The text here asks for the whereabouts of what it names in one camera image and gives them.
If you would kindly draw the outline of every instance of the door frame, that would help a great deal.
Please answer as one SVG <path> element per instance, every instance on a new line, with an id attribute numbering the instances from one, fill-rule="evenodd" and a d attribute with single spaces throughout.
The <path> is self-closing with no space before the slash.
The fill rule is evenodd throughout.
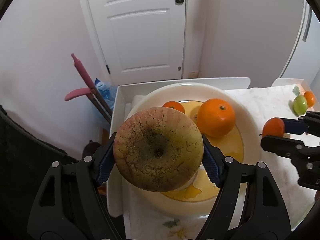
<path id="1" fill-rule="evenodd" d="M 198 72 L 202 45 L 205 33 L 205 16 L 207 14 L 205 0 L 185 0 L 185 35 L 182 58 L 181 78 L 188 78 L 189 72 Z M 95 29 L 93 17 L 90 11 L 88 0 L 80 0 L 84 21 L 87 26 L 89 37 L 93 45 L 94 52 L 98 58 L 100 68 L 106 81 L 112 83 L 112 74 L 108 73 L 106 60 L 99 43 Z"/>

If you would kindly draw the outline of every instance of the cracked apple skin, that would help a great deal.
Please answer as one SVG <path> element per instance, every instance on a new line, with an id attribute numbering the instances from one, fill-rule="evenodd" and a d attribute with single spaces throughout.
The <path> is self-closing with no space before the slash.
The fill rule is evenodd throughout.
<path id="1" fill-rule="evenodd" d="M 203 141 L 182 112 L 153 107 L 127 119 L 118 130 L 113 155 L 122 176 L 136 187 L 165 192 L 186 184 L 198 170 Z"/>

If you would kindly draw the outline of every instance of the white tablecloth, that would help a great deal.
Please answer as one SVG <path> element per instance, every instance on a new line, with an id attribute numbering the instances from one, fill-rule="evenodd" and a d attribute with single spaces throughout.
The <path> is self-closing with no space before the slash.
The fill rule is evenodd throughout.
<path id="1" fill-rule="evenodd" d="M 295 95 L 294 85 L 226 90 L 233 98 L 242 103 L 253 116 L 257 127 L 262 131 L 265 122 L 272 117 L 296 119 L 289 105 Z M 132 107 L 141 99 L 136 96 Z M 319 146 L 320 139 L 313 135 L 292 135 L 291 138 L 303 140 L 307 146 Z M 271 171 L 286 204 L 292 227 L 297 225 L 311 207 L 315 190 L 300 187 L 297 184 L 298 174 L 287 158 L 263 152 L 261 161 Z M 127 239 L 136 240 L 182 240 L 195 239 L 207 216 L 193 219 L 167 217 L 154 210 L 146 201 L 137 195 L 127 183 L 123 182 L 124 223 Z M 243 199 L 238 199 L 230 228 L 238 225 L 243 206 Z"/>

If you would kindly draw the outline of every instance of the blue gripper pad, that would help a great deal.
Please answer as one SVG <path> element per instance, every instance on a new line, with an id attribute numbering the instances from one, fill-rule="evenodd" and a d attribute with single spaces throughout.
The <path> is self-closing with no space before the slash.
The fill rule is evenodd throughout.
<path id="1" fill-rule="evenodd" d="M 217 187 L 221 187 L 223 182 L 220 178 L 219 167 L 206 146 L 204 146 L 202 164 L 205 168 L 205 171 L 207 172 L 210 181 L 214 183 Z"/>
<path id="2" fill-rule="evenodd" d="M 103 182 L 108 180 L 114 164 L 115 164 L 115 159 L 113 158 L 113 144 L 112 144 L 112 146 L 109 147 L 108 151 L 106 152 L 102 161 L 99 164 L 99 174 L 96 179 L 98 185 L 101 185 Z"/>

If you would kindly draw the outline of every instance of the door panel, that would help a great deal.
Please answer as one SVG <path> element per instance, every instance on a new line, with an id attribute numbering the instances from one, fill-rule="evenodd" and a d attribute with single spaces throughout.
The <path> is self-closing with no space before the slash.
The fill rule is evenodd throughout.
<path id="1" fill-rule="evenodd" d="M 88 0 L 115 84 L 180 79 L 185 3 Z"/>

